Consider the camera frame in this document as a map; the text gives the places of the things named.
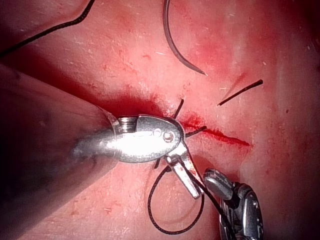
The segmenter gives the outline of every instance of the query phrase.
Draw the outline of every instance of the skin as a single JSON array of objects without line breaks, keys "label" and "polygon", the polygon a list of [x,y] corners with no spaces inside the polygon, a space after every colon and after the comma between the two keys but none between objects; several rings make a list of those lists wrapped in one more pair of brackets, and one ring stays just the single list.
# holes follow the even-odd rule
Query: skin
[{"label": "skin", "polygon": [[[77,17],[86,4],[1,2],[0,33],[7,33],[1,49]],[[115,116],[171,116],[184,98],[178,119],[186,131],[210,129],[186,140],[198,170],[216,168],[255,190],[265,239],[319,235],[317,6],[172,0],[172,37],[208,77],[186,68],[170,51],[162,7],[162,1],[97,0],[81,24],[1,62]],[[217,106],[259,79],[262,86]],[[157,170],[153,166],[118,163],[19,239],[219,239],[217,211],[208,199],[187,233],[170,236],[153,227],[147,199],[165,163]],[[189,225],[199,207],[173,173],[161,180],[152,201],[155,220],[170,231]]]}]

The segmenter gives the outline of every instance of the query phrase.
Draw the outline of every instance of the skin surface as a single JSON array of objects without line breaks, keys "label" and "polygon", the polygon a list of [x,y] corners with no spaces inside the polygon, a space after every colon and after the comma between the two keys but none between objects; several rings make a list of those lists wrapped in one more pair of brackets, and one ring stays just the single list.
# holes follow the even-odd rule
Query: skin surface
[{"label": "skin surface", "polygon": [[[76,18],[83,0],[0,1],[1,49]],[[216,168],[256,192],[265,239],[319,235],[320,77],[316,5],[298,1],[172,0],[169,23],[179,51],[208,77],[182,65],[162,26],[162,1],[97,0],[79,25],[33,42],[0,61],[114,114],[171,116],[186,131],[200,171]],[[263,79],[223,106],[217,104]],[[147,200],[164,168],[118,163],[100,180],[19,239],[219,239],[206,199],[187,233],[164,235]],[[166,230],[188,226],[194,201],[173,173],[152,201]]]}]

